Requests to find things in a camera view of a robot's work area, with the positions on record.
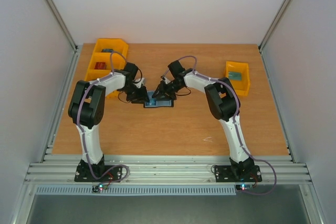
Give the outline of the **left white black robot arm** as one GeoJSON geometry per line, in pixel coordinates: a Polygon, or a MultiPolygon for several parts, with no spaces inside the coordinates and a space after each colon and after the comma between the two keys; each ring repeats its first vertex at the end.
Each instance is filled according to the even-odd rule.
{"type": "Polygon", "coordinates": [[[122,70],[114,70],[93,81],[80,80],[76,83],[68,115],[80,134],[82,158],[78,166],[79,176],[100,181],[108,172],[99,141],[99,124],[104,114],[105,99],[107,95],[120,91],[126,94],[127,102],[148,102],[144,78],[136,78],[140,72],[137,65],[127,62],[122,70]]]}

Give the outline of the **black card holder wallet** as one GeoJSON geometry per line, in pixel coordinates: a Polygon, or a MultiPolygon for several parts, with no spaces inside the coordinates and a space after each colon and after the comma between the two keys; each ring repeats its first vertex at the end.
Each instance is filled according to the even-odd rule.
{"type": "Polygon", "coordinates": [[[174,107],[174,102],[173,101],[158,101],[156,99],[156,106],[155,107],[146,107],[145,103],[144,103],[143,107],[146,108],[146,109],[153,109],[153,108],[173,108],[174,107]]]}

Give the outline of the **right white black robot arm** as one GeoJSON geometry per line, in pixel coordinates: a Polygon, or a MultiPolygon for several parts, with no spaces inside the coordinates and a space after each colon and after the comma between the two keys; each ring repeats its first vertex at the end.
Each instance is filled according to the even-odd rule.
{"type": "Polygon", "coordinates": [[[240,126],[240,101],[228,78],[215,79],[200,74],[195,69],[185,69],[176,60],[168,65],[173,76],[169,81],[165,75],[152,97],[158,101],[176,100],[182,88],[196,89],[206,95],[209,110],[217,119],[226,136],[229,146],[230,167],[228,175],[238,182],[247,178],[261,181],[261,173],[252,158],[244,140],[240,126]]]}

